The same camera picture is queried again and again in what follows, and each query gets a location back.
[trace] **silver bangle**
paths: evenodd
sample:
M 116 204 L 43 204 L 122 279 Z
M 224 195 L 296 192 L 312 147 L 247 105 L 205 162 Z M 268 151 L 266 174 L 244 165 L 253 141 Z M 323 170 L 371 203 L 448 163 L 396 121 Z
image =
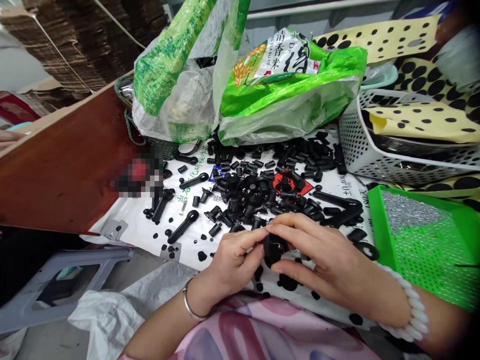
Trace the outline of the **silver bangle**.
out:
M 187 300 L 187 287 L 189 286 L 189 283 L 192 281 L 193 277 L 188 280 L 185 284 L 185 286 L 183 287 L 183 289 L 181 290 L 181 292 L 183 293 L 183 302 L 185 303 L 185 307 L 186 307 L 186 310 L 188 311 L 188 313 L 190 314 L 190 316 L 192 318 L 194 318 L 196 321 L 198 322 L 202 322 L 202 321 L 205 321 L 208 319 L 208 315 L 205 316 L 205 317 L 202 317 L 202 316 L 198 316 L 196 313 L 193 312 L 192 308 L 190 307 L 189 305 L 189 302 Z

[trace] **cardboard stack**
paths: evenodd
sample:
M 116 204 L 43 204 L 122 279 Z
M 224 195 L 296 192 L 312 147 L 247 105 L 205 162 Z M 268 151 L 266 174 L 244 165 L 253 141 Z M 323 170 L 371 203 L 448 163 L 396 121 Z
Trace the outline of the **cardboard stack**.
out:
M 144 46 L 168 24 L 157 0 L 101 3 Z M 0 23 L 75 99 L 86 98 L 133 69 L 142 49 L 94 1 L 23 0 L 23 4 L 3 10 Z
M 77 102 L 72 93 L 51 76 L 25 86 L 14 95 L 27 103 L 41 117 Z

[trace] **gray plastic stool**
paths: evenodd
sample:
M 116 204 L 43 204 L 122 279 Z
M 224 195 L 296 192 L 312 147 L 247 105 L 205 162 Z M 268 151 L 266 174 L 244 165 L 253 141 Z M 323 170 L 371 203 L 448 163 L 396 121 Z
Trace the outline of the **gray plastic stool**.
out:
M 64 319 L 72 314 L 78 301 L 38 310 L 33 310 L 32 307 L 50 280 L 64 268 L 100 265 L 85 290 L 98 291 L 114 265 L 120 261 L 130 260 L 133 254 L 132 248 L 120 246 L 56 253 L 9 302 L 0 308 L 0 334 Z

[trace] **green plastic tray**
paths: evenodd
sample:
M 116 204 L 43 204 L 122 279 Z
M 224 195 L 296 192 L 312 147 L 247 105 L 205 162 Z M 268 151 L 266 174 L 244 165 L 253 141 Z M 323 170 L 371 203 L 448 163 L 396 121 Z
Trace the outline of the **green plastic tray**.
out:
M 382 192 L 444 210 L 451 220 L 406 226 L 393 236 Z M 480 264 L 479 214 L 463 204 L 383 185 L 368 192 L 368 201 L 375 246 L 380 253 L 378 262 L 412 284 L 472 312 L 478 301 L 480 269 L 455 265 Z

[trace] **white plastic basket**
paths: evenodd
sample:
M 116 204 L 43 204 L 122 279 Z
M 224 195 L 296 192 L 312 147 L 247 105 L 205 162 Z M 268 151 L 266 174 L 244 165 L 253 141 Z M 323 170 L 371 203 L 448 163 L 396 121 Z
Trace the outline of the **white plastic basket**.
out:
M 480 146 L 463 147 L 449 151 L 444 161 L 391 154 L 375 146 L 362 120 L 361 109 L 378 106 L 374 96 L 396 98 L 392 104 L 434 101 L 415 93 L 373 89 L 361 91 L 340 117 L 340 141 L 346 168 L 350 173 L 419 186 L 434 183 L 460 174 L 480 171 Z M 412 164 L 427 165 L 425 171 L 409 168 Z

